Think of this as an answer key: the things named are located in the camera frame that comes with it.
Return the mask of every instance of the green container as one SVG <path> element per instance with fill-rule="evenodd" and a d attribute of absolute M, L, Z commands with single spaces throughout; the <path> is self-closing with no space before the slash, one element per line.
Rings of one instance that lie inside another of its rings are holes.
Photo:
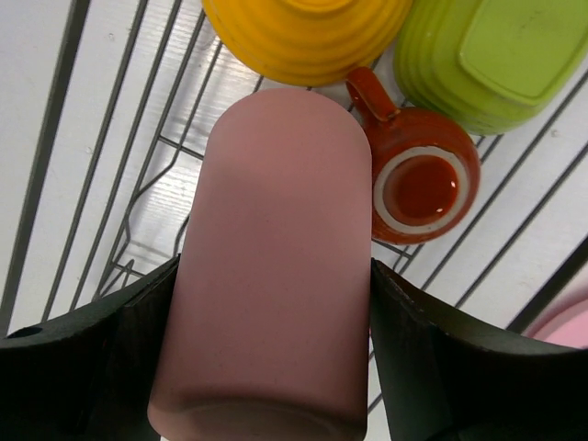
<path fill-rule="evenodd" d="M 476 134 L 539 113 L 588 50 L 588 0 L 415 0 L 394 70 L 417 106 Z"/>

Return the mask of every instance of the plastic dishware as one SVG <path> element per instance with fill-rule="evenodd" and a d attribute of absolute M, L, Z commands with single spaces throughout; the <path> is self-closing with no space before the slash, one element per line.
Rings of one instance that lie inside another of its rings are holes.
<path fill-rule="evenodd" d="M 231 52 L 254 71 L 291 85 L 326 85 L 375 60 L 412 0 L 203 0 Z"/>
<path fill-rule="evenodd" d="M 468 134 L 431 110 L 398 109 L 368 68 L 352 71 L 347 89 L 372 150 L 373 236 L 421 243 L 457 225 L 480 183 Z"/>
<path fill-rule="evenodd" d="M 417 106 L 472 133 L 539 113 L 588 51 L 588 0 L 415 0 L 398 39 L 395 77 Z"/>
<path fill-rule="evenodd" d="M 588 348 L 588 299 L 584 295 L 565 308 L 559 307 L 529 336 L 554 345 Z"/>
<path fill-rule="evenodd" d="M 360 440 L 371 154 L 330 99 L 271 89 L 215 124 L 149 406 L 164 437 Z"/>

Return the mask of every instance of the white surface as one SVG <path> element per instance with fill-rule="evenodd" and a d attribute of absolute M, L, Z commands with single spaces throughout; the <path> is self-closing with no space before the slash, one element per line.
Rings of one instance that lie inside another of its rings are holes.
<path fill-rule="evenodd" d="M 170 0 L 153 0 L 150 3 L 52 316 L 65 313 L 69 307 L 96 234 L 171 3 Z M 68 5 L 69 2 L 65 0 L 0 0 L 3 10 L 0 16 L 0 57 L 3 61 L 0 82 L 0 96 L 3 97 L 0 102 L 0 145 L 3 149 L 0 183 L 5 189 L 0 193 L 0 207 L 3 208 L 3 228 L 0 230 L 2 286 Z M 94 149 L 134 9 L 135 2 L 131 0 L 101 0 L 92 4 L 43 190 L 11 330 L 33 324 L 40 318 Z M 89 301 L 94 292 L 199 12 L 198 2 L 185 2 L 182 6 L 133 145 L 113 212 L 85 285 L 82 303 Z M 164 135 L 174 141 L 179 139 L 187 122 L 190 107 L 217 44 L 207 23 L 164 126 Z M 391 79 L 386 79 L 391 77 L 390 57 L 391 51 L 382 57 L 377 73 L 380 78 L 384 78 L 392 98 L 400 103 L 398 89 Z M 571 82 L 545 112 L 503 138 L 483 167 L 481 190 L 474 209 L 454 231 L 424 247 L 405 274 L 413 283 L 420 285 L 428 278 L 586 68 L 588 61 L 584 61 Z M 207 135 L 216 118 L 236 99 L 249 94 L 256 81 L 257 75 L 223 48 L 195 121 L 189 128 L 185 145 L 203 152 Z M 276 86 L 279 85 L 264 81 L 262 88 Z M 345 106 L 349 104 L 346 92 L 340 85 L 324 87 L 320 92 Z M 455 302 L 508 240 L 588 139 L 588 126 L 585 124 L 587 102 L 588 90 L 584 88 L 431 285 L 429 291 L 432 294 L 444 301 Z M 491 142 L 492 138 L 484 141 L 481 153 Z M 161 170 L 172 154 L 170 147 L 160 143 L 149 175 L 153 176 Z M 176 232 L 188 214 L 196 189 L 198 170 L 198 160 L 181 153 L 170 172 L 140 200 L 132 212 L 132 242 L 121 260 L 123 265 L 134 258 L 135 268 L 148 272 L 171 257 Z M 588 163 L 584 162 L 506 253 L 502 262 L 475 290 L 464 305 L 465 311 L 505 326 L 525 306 L 586 234 L 587 173 Z M 372 249 L 377 258 L 390 265 L 395 263 L 395 254 L 376 244 Z M 374 367 L 372 361 L 370 399 L 379 392 Z M 380 405 L 369 417 L 367 439 L 382 441 L 388 439 L 387 433 L 385 411 Z"/>

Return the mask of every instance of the pink tumbler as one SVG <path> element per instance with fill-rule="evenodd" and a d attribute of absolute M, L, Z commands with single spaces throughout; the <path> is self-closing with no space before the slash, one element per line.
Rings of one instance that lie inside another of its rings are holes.
<path fill-rule="evenodd" d="M 360 440 L 371 155 L 313 92 L 229 108 L 209 137 L 151 402 L 171 441 Z"/>

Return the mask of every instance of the mug handle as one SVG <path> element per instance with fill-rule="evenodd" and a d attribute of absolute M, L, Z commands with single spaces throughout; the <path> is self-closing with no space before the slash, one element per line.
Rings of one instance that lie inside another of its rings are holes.
<path fill-rule="evenodd" d="M 357 67 L 349 73 L 345 85 L 366 123 L 374 119 L 388 122 L 400 113 L 371 69 Z"/>

